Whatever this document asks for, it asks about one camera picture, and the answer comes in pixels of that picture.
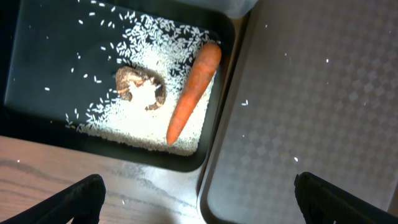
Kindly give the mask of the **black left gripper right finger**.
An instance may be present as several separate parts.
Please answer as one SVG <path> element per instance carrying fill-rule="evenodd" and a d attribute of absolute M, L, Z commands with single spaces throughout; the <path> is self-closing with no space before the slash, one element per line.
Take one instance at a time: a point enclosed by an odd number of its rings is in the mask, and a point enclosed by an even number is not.
<path fill-rule="evenodd" d="M 294 186 L 295 198 L 307 224 L 397 223 L 397 217 L 310 172 L 296 175 Z"/>

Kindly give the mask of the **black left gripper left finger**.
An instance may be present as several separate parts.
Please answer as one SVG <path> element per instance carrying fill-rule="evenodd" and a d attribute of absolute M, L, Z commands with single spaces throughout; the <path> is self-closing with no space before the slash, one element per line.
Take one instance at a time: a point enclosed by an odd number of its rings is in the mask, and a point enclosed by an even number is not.
<path fill-rule="evenodd" d="M 92 174 L 2 223 L 98 224 L 105 195 L 102 177 Z"/>

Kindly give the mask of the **brown shiitake mushroom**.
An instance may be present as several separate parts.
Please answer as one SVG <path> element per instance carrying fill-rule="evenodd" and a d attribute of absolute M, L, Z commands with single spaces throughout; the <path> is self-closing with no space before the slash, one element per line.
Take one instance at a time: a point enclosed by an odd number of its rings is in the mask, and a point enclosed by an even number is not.
<path fill-rule="evenodd" d="M 166 99 L 163 79 L 153 71 L 124 66 L 116 72 L 116 91 L 122 100 L 133 102 L 146 111 L 162 107 Z"/>

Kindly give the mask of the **orange carrot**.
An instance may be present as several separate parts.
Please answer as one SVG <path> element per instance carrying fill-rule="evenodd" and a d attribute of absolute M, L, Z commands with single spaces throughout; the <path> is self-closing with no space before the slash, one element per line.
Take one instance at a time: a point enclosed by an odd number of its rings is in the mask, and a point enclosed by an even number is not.
<path fill-rule="evenodd" d="M 189 117 L 210 84 L 221 61 L 221 49 L 217 44 L 203 45 L 193 63 L 182 94 L 171 116 L 166 142 L 172 145 L 180 136 Z"/>

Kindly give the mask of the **black waste tray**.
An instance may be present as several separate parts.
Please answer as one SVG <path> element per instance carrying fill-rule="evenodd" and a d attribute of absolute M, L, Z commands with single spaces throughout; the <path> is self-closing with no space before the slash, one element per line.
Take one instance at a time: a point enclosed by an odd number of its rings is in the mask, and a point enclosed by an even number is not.
<path fill-rule="evenodd" d="M 131 147 L 67 128 L 67 120 L 86 121 L 86 108 L 114 86 L 118 69 L 104 51 L 122 32 L 100 24 L 135 11 L 207 30 L 221 43 L 223 57 L 215 77 L 197 150 L 177 156 Z M 219 123 L 227 69 L 235 40 L 225 15 L 177 1 L 2 1 L 1 134 L 16 139 L 149 164 L 180 172 L 200 167 Z"/>

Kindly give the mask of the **dark brown serving tray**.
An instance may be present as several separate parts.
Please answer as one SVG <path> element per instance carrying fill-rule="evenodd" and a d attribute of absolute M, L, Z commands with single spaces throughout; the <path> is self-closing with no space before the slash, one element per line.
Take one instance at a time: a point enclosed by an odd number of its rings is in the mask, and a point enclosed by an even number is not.
<path fill-rule="evenodd" d="M 206 223 L 303 223 L 297 174 L 388 210 L 397 1 L 259 1 L 200 189 Z"/>

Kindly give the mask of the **white rice pile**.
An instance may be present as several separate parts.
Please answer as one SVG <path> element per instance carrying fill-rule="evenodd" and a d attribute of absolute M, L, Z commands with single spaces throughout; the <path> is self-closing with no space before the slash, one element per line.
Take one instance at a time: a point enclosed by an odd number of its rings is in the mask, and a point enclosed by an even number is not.
<path fill-rule="evenodd" d="M 208 85 L 182 134 L 171 146 L 166 142 L 166 133 L 197 53 L 212 41 L 210 32 L 136 11 L 120 15 L 120 20 L 123 39 L 109 44 L 119 55 L 116 62 L 121 68 L 143 68 L 158 74 L 165 84 L 165 103 L 157 110 L 146 111 L 133 102 L 122 100 L 114 87 L 98 103 L 90 103 L 85 112 L 86 120 L 67 117 L 66 128 L 150 151 L 192 155 L 199 145 L 212 84 Z"/>

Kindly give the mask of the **clear plastic bin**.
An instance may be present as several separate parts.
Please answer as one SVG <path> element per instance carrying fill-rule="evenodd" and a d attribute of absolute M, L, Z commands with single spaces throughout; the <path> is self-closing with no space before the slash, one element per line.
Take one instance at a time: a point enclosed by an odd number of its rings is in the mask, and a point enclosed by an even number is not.
<path fill-rule="evenodd" d="M 221 12 L 231 19 L 245 16 L 258 0 L 180 0 L 185 4 Z"/>

